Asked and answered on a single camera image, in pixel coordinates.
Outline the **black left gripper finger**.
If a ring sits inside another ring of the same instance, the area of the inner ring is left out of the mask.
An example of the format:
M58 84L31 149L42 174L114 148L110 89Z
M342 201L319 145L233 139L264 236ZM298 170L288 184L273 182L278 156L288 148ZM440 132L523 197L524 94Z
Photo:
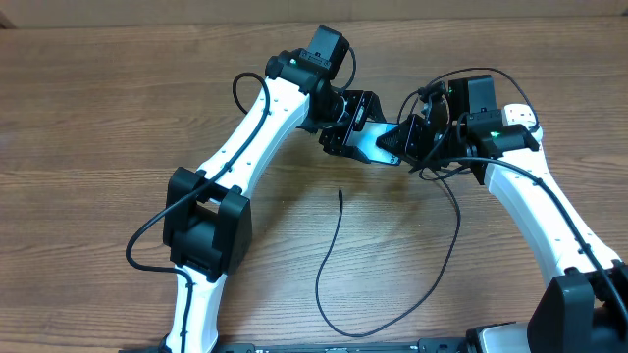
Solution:
M373 91L366 91L365 95L367 117L375 123L385 123L387 120L384 116L379 96Z
M357 146L344 145L342 147L341 155L345 158L353 159L364 164L370 164L369 157Z

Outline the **Samsung Galaxy smartphone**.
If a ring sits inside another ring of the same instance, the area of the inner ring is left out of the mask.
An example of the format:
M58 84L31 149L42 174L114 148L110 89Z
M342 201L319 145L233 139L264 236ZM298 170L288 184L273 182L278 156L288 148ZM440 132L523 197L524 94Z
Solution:
M364 128L351 133L347 145L359 147L369 157L371 163L398 166L400 164L398 157L376 145L376 139L394 127L395 124L367 121Z

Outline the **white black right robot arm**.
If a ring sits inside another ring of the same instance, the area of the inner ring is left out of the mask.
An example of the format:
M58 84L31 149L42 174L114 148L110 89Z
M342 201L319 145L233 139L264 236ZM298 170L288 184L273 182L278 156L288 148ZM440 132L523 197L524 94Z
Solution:
M422 112L399 119L378 147L415 171L470 169L516 223L546 286L528 322L471 329L461 351L626 351L627 264L553 179L532 105L499 107L489 75L437 78L415 94Z

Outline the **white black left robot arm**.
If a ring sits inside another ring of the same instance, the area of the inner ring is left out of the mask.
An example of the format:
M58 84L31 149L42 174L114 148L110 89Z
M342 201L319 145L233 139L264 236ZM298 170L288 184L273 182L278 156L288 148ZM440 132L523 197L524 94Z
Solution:
M132 267L177 277L173 325L155 351L214 350L226 279L252 240L251 196L294 130L318 134L330 155L398 164L376 144L389 128L378 96L332 85L344 58L354 55L340 32L319 26L307 47L273 56L263 75L251 75L260 92L225 144L196 170L174 171L165 208L126 248Z

